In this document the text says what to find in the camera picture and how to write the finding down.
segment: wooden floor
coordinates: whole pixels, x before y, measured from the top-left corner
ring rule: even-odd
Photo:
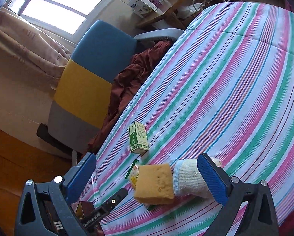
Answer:
[[[71,166],[66,160],[19,141],[0,130],[0,226],[14,235],[16,210],[25,181],[51,181]]]

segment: wooden desk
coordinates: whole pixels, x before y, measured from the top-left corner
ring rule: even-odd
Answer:
[[[173,21],[174,26],[185,30],[184,25],[177,19],[177,16],[173,13],[177,8],[181,6],[186,0],[163,0],[156,11],[149,13],[143,18],[137,25],[137,28],[144,28],[152,23],[158,22],[162,19],[170,19]]]

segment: metal screw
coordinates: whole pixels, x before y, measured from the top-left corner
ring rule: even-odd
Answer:
[[[265,180],[261,180],[261,185],[262,185],[262,186],[267,186],[268,183],[267,183],[267,181],[265,181]]]
[[[56,177],[54,178],[54,182],[55,182],[55,183],[61,183],[62,180],[63,180],[63,177],[61,177],[61,176],[56,176]]]
[[[238,177],[236,177],[236,176],[231,177],[231,182],[237,184],[237,183],[239,183],[239,181],[240,181],[240,179]]]
[[[33,183],[32,179],[29,179],[29,180],[26,181],[26,185],[32,185],[32,183]]]

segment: striped tablecloth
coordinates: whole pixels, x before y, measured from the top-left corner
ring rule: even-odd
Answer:
[[[129,151],[133,121],[146,125],[150,151],[142,157]],[[149,212],[124,178],[134,159],[173,168],[202,152],[243,182],[267,180],[279,223],[294,210],[294,13],[249,2],[204,10],[118,120],[81,199],[99,206],[129,190],[101,221],[106,235],[202,235],[221,205],[187,196]]]

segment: beige curtain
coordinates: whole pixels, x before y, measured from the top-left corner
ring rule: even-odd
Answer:
[[[14,12],[0,10],[0,48],[57,86],[71,52]]]

